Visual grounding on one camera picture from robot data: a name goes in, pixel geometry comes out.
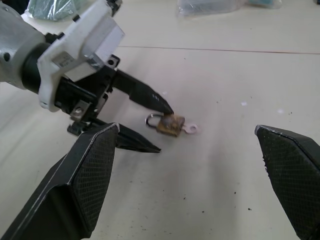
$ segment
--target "screw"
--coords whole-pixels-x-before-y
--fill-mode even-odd
[[[82,108],[81,107],[78,107],[77,109],[75,109],[75,113],[76,114],[81,114],[82,113]]]

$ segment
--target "small key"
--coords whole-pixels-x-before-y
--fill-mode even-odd
[[[160,118],[158,125],[151,125],[149,120],[152,118]],[[160,115],[150,114],[145,119],[145,124],[149,128],[156,129],[158,133],[178,137],[182,130],[187,134],[195,134],[198,131],[196,124],[185,124],[186,119],[183,116],[174,114]]]

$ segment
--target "table surface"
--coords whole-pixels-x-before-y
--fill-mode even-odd
[[[176,18],[175,7],[124,1],[115,19],[126,38],[115,54],[120,69],[163,94],[200,132],[157,134],[144,123],[152,111],[115,90],[99,118],[132,128],[162,152],[116,150],[91,239],[297,240],[254,130],[269,125],[320,143],[318,7],[290,0],[278,10],[246,6],[192,19]],[[68,25],[28,22],[43,32]],[[67,115],[6,83],[0,110],[1,235],[76,138]]]

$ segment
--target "gray motor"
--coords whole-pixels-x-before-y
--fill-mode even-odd
[[[22,66],[29,53],[45,42],[45,36],[0,1],[0,82],[25,89]]]

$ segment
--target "brass padlock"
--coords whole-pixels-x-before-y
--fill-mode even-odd
[[[160,118],[160,121],[157,126],[151,125],[149,123],[149,120],[155,117]],[[178,116],[174,114],[150,114],[145,119],[145,124],[150,128],[156,129],[158,133],[178,137],[185,125],[185,121],[186,119],[183,116]]]

